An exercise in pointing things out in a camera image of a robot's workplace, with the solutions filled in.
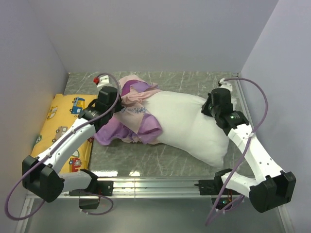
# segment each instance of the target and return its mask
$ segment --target cable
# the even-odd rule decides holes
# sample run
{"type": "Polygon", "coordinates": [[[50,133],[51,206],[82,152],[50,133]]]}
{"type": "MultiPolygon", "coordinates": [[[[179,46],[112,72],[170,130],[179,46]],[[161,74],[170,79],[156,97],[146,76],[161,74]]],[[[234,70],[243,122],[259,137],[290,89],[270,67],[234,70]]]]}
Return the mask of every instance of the cable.
{"type": "Polygon", "coordinates": [[[96,197],[99,197],[99,198],[104,198],[104,199],[110,201],[111,206],[110,206],[110,208],[108,210],[106,210],[106,211],[104,211],[102,213],[92,213],[92,212],[88,212],[86,210],[81,210],[83,213],[86,213],[87,215],[98,216],[98,215],[105,215],[105,214],[109,213],[112,210],[114,203],[113,203],[113,200],[110,199],[109,197],[106,197],[106,196],[103,196],[103,195],[99,195],[99,194],[87,193],[87,192],[84,192],[84,193],[88,194],[88,195],[91,195],[91,196],[96,196],[96,197]]]}
{"type": "MultiPolygon", "coordinates": [[[[250,79],[245,79],[245,78],[229,78],[229,79],[225,79],[224,81],[230,81],[230,80],[243,80],[243,81],[247,81],[247,82],[250,82],[252,83],[253,85],[255,85],[259,91],[262,93],[262,96],[264,98],[264,102],[265,102],[265,111],[264,111],[264,114],[263,114],[263,117],[261,119],[261,121],[258,123],[258,125],[256,127],[254,127],[254,129],[252,130],[252,133],[255,133],[258,128],[262,125],[262,123],[264,122],[264,120],[266,119],[267,117],[267,113],[268,113],[268,99],[266,97],[266,94],[264,93],[263,89],[257,84],[255,83],[254,81],[250,80],[250,79]]],[[[241,163],[243,162],[244,158],[245,158],[245,155],[246,155],[246,152],[249,148],[249,145],[250,145],[250,142],[251,142],[251,139],[252,137],[249,137],[247,142],[246,142],[246,145],[245,145],[245,149],[243,151],[243,154],[241,156],[241,158],[238,160],[237,164],[234,166],[233,170],[231,171],[231,173],[229,174],[229,176],[227,177],[226,181],[224,182],[224,185],[222,186],[218,196],[217,196],[217,199],[215,200],[215,203],[213,204],[213,207],[211,209],[211,211],[209,212],[208,216],[207,216],[207,219],[205,221],[205,226],[209,225],[217,216],[219,216],[219,213],[216,214],[216,216],[214,217],[211,217],[212,213],[214,212],[214,210],[216,209],[216,206],[217,206],[217,203],[219,202],[224,190],[225,190],[225,187],[227,186],[227,184],[229,183],[229,180],[231,179],[231,177],[233,176],[234,172],[238,169],[238,167],[241,165],[241,163]]]]}
{"type": "MultiPolygon", "coordinates": [[[[34,165],[31,169],[29,169],[21,178],[20,180],[13,186],[12,190],[9,192],[8,196],[6,197],[6,200],[5,200],[5,205],[4,205],[4,212],[5,212],[5,215],[11,219],[11,220],[15,220],[15,221],[20,221],[20,220],[25,220],[31,216],[33,216],[40,208],[41,206],[44,204],[45,201],[42,201],[42,203],[39,205],[39,207],[33,211],[32,213],[28,214],[27,216],[24,216],[24,217],[14,217],[10,214],[9,212],[9,200],[11,198],[11,195],[13,194],[14,190],[16,189],[16,187],[33,171],[35,170],[38,166],[40,166],[41,164],[43,164],[45,161],[47,161],[49,158],[51,158],[51,155],[57,151],[57,149],[70,137],[72,136],[73,134],[75,134],[76,131],[78,131],[79,129],[81,129],[82,127],[88,125],[88,124],[91,124],[93,123],[94,121],[104,117],[105,115],[107,115],[117,104],[118,100],[119,100],[119,96],[120,96],[120,88],[119,88],[119,83],[118,83],[118,80],[112,75],[112,74],[109,74],[109,73],[101,73],[98,75],[99,76],[102,76],[102,75],[108,75],[111,79],[113,79],[113,81],[115,82],[116,86],[117,86],[117,97],[115,99],[115,101],[113,102],[112,106],[106,111],[104,112],[103,114],[99,115],[98,117],[92,119],[92,120],[89,120],[88,122],[85,122],[83,123],[82,125],[79,125],[78,127],[76,127],[75,129],[71,130],[69,132],[69,134],[65,135],[63,139],[61,139],[59,142],[57,142],[56,146],[42,159],[40,160],[36,165],[34,165]]],[[[102,198],[105,198],[105,199],[108,199],[109,201],[112,202],[112,207],[113,207],[113,201],[110,199],[110,198],[106,198],[104,196],[101,196],[100,197],[102,198]]]]}

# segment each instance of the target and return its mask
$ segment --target red car print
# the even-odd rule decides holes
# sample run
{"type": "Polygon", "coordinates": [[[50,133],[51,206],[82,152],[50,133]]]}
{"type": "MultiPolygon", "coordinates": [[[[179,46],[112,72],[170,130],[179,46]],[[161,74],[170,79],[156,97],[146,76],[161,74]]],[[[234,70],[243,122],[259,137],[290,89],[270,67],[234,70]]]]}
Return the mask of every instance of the red car print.
{"type": "Polygon", "coordinates": [[[78,158],[71,158],[69,161],[69,171],[70,172],[77,172],[81,167],[81,160],[78,158]]]}

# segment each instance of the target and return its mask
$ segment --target cartoon car print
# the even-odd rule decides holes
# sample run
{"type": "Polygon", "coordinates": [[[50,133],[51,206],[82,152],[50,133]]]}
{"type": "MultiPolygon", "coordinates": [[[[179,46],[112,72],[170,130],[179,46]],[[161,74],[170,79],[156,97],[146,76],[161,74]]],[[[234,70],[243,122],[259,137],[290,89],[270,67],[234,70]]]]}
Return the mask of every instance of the cartoon car print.
{"type": "Polygon", "coordinates": [[[79,167],[81,167],[81,160],[78,158],[71,158],[69,161],[69,171],[70,172],[76,172],[78,171],[79,167]]]}
{"type": "Polygon", "coordinates": [[[85,108],[85,99],[80,97],[75,97],[73,99],[73,106],[70,109],[71,114],[79,114],[85,108]]]}
{"type": "Polygon", "coordinates": [[[57,106],[52,107],[52,108],[49,110],[49,113],[48,113],[48,116],[47,116],[47,120],[49,120],[49,119],[51,119],[53,116],[55,116],[56,111],[57,111],[57,106]]]}
{"type": "Polygon", "coordinates": [[[35,144],[37,144],[38,142],[40,142],[42,140],[42,135],[39,135],[39,137],[37,138],[37,140],[35,141],[35,144]]]}
{"type": "Polygon", "coordinates": [[[56,130],[55,138],[52,139],[52,142],[56,142],[61,136],[63,136],[66,133],[67,129],[68,127],[66,126],[58,127],[58,129],[56,130]]]}

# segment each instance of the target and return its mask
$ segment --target black bracket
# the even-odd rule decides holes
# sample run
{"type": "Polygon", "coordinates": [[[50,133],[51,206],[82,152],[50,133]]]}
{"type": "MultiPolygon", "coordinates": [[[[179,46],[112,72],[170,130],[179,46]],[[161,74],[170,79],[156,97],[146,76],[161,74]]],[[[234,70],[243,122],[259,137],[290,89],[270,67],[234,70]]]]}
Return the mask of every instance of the black bracket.
{"type": "MultiPolygon", "coordinates": [[[[39,163],[37,157],[28,155],[22,162],[22,174],[39,163]]],[[[47,203],[54,201],[63,191],[64,179],[52,169],[52,165],[40,164],[23,179],[23,187],[41,197],[47,203]]]]}
{"type": "Polygon", "coordinates": [[[242,112],[233,111],[231,93],[225,88],[216,88],[208,94],[201,113],[215,118],[217,126],[223,129],[227,136],[231,129],[236,129],[238,125],[249,124],[242,112]]]}
{"type": "Polygon", "coordinates": [[[121,105],[121,96],[117,96],[117,93],[118,91],[116,88],[104,86],[99,91],[97,99],[92,100],[78,117],[86,120],[93,120],[106,112],[113,105],[116,98],[118,98],[117,104],[109,113],[92,123],[95,127],[95,131],[98,132],[102,126],[109,122],[114,113],[119,112],[124,108],[124,106],[121,105]]]}
{"type": "MultiPolygon", "coordinates": [[[[219,194],[218,188],[216,188],[214,180],[199,180],[198,183],[195,184],[195,186],[199,187],[200,196],[215,196],[219,194]]],[[[232,191],[232,195],[239,195],[240,193],[231,190],[231,189],[225,189],[224,194],[229,193],[232,191]]]]}
{"type": "Polygon", "coordinates": [[[265,181],[251,186],[249,199],[253,207],[263,213],[290,202],[295,184],[296,177],[292,172],[281,171],[281,175],[273,178],[267,176],[265,181]]]}
{"type": "MultiPolygon", "coordinates": [[[[93,194],[99,194],[102,196],[112,196],[113,181],[97,181],[96,192],[93,194]]],[[[69,196],[85,196],[85,193],[81,193],[79,190],[73,190],[69,192],[69,196]]],[[[84,199],[79,198],[79,207],[82,210],[96,210],[99,206],[100,199],[84,199]]]]}

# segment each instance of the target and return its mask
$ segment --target marble floor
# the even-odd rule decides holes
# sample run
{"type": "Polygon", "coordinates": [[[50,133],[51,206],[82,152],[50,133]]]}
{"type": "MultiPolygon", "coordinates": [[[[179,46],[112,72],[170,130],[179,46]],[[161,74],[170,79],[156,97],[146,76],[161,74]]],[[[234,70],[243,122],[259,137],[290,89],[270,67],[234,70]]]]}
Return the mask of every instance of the marble floor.
{"type": "MultiPolygon", "coordinates": [[[[64,94],[92,94],[98,91],[93,79],[99,72],[70,73],[64,94]]],[[[157,83],[161,90],[187,93],[207,98],[208,92],[217,87],[221,78],[231,77],[228,72],[115,72],[120,79],[136,74],[148,83],[157,83]]],[[[233,85],[232,96],[237,98],[237,110],[242,111],[239,91],[233,85]]],[[[241,152],[229,143],[224,158],[224,168],[232,168],[241,152]]],[[[207,176],[213,177],[218,169],[211,167],[177,148],[167,145],[128,144],[114,140],[109,146],[94,141],[89,169],[98,176],[118,177],[161,177],[161,176],[207,176]]],[[[244,161],[238,172],[252,177],[253,172],[244,161]]]]}

